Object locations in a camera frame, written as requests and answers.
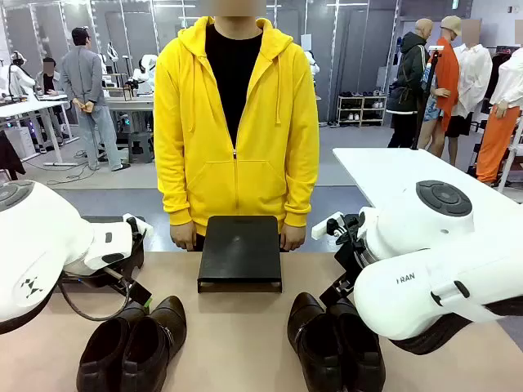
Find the person's left hand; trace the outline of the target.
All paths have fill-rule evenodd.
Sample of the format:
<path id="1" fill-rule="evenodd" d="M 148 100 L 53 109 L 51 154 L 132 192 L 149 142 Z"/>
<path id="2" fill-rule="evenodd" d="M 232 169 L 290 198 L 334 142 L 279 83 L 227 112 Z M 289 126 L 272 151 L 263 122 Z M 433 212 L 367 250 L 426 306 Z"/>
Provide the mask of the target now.
<path id="1" fill-rule="evenodd" d="M 280 234 L 280 250 L 290 252 L 297 250 L 306 239 L 306 227 L 295 227 L 284 224 Z"/>

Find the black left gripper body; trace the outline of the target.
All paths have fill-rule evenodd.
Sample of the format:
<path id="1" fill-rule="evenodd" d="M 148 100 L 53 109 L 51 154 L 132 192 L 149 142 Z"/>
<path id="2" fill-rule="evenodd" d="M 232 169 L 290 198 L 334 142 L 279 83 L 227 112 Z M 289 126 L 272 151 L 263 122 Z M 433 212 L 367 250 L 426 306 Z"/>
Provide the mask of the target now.
<path id="1" fill-rule="evenodd" d="M 103 287 L 124 288 L 123 281 L 132 285 L 134 278 L 132 274 L 135 269 L 141 269 L 144 263 L 144 234 L 138 231 L 132 233 L 132 251 L 119 261 L 116 261 L 103 269 Z"/>

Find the person's right hand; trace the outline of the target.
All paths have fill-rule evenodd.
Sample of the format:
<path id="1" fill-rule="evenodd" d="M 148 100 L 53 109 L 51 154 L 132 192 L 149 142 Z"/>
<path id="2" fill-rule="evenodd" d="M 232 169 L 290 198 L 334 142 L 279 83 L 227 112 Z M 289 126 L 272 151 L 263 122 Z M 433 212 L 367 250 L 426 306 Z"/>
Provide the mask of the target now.
<path id="1" fill-rule="evenodd" d="M 193 221 L 183 225 L 171 225 L 170 236 L 177 247 L 188 252 L 192 252 L 197 243 L 197 232 Z"/>

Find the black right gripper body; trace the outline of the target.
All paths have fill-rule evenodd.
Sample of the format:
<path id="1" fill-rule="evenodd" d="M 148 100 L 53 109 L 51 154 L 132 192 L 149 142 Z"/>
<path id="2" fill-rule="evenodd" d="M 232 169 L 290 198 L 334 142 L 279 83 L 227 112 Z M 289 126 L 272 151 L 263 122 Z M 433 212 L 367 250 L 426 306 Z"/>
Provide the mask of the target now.
<path id="1" fill-rule="evenodd" d="M 357 238 L 360 228 L 360 216 L 347 214 L 342 217 L 345 230 L 336 240 L 340 246 L 334 255 L 335 260 L 345 270 L 341 277 L 342 282 L 349 288 L 353 288 L 356 279 L 367 265 L 364 259 L 366 248 L 362 239 Z"/>

